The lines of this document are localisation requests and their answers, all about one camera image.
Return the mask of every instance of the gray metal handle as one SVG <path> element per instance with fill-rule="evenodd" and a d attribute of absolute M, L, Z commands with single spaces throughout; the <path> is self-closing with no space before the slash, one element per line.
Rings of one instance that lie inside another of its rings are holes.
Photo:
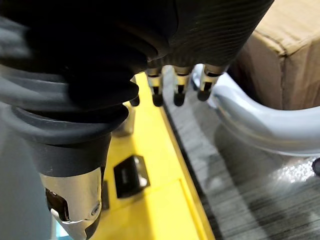
<path fill-rule="evenodd" d="M 320 106 L 303 110 L 263 106 L 227 74 L 213 87 L 212 98 L 222 123 L 245 142 L 285 155 L 320 154 Z"/>

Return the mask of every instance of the cardboard box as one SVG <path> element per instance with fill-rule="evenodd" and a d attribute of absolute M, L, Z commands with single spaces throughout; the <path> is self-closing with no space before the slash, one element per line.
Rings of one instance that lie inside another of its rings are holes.
<path fill-rule="evenodd" d="M 275 0 L 229 74 L 267 107 L 320 106 L 320 1 Z"/>

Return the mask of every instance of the gray floor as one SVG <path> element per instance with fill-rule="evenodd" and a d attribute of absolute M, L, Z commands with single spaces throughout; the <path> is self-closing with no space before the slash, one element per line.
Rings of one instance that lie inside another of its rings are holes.
<path fill-rule="evenodd" d="M 216 239 L 320 239 L 320 178 L 312 159 L 242 143 L 191 87 L 184 105 L 174 106 L 174 76 L 165 72 L 164 100 L 213 213 Z"/>

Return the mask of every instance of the yellow base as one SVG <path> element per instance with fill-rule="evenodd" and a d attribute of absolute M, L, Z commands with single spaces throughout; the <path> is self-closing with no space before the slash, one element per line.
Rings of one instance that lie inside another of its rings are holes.
<path fill-rule="evenodd" d="M 134 133 L 113 137 L 104 179 L 110 208 L 93 240 L 214 240 L 208 219 L 162 107 L 155 107 L 144 73 L 136 75 L 140 105 Z M 131 155 L 144 157 L 150 186 L 117 198 L 113 168 Z"/>

